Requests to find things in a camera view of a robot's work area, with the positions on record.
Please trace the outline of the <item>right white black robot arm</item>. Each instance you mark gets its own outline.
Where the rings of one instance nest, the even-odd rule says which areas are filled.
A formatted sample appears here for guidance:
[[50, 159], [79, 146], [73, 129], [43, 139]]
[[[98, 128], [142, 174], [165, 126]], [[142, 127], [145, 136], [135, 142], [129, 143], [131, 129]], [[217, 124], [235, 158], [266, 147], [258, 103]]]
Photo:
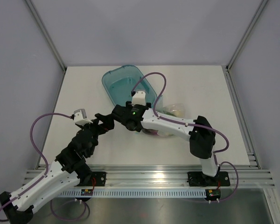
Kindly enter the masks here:
[[218, 181], [220, 168], [213, 153], [216, 132], [205, 117], [182, 119], [139, 104], [116, 105], [112, 116], [129, 131], [154, 129], [189, 142], [190, 153], [200, 160], [203, 181], [208, 185]]

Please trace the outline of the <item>clear zip top bag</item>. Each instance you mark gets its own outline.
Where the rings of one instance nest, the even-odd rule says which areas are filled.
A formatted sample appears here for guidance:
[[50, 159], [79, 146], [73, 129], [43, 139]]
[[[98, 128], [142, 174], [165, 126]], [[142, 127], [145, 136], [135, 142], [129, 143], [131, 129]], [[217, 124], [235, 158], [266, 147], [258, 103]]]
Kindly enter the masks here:
[[[164, 106], [163, 96], [161, 96], [156, 104], [156, 111], [178, 118], [185, 118], [186, 109], [183, 103], [174, 103], [174, 104], [169, 104], [167, 106]], [[146, 135], [150, 135], [154, 137], [167, 138], [167, 137], [174, 136], [171, 133], [161, 132], [154, 129], [143, 129], [142, 132]]]

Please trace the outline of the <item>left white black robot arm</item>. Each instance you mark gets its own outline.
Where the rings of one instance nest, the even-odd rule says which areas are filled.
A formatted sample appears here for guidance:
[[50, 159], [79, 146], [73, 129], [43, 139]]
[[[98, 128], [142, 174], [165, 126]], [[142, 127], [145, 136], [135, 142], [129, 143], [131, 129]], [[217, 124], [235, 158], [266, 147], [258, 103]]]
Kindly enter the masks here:
[[75, 186], [95, 187], [99, 182], [86, 164], [94, 153], [98, 137], [114, 128], [112, 115], [95, 114], [89, 120], [82, 111], [70, 117], [80, 128], [66, 148], [51, 162], [45, 162], [45, 170], [23, 187], [13, 192], [0, 194], [0, 212], [11, 224], [27, 224], [33, 215], [60, 193]]

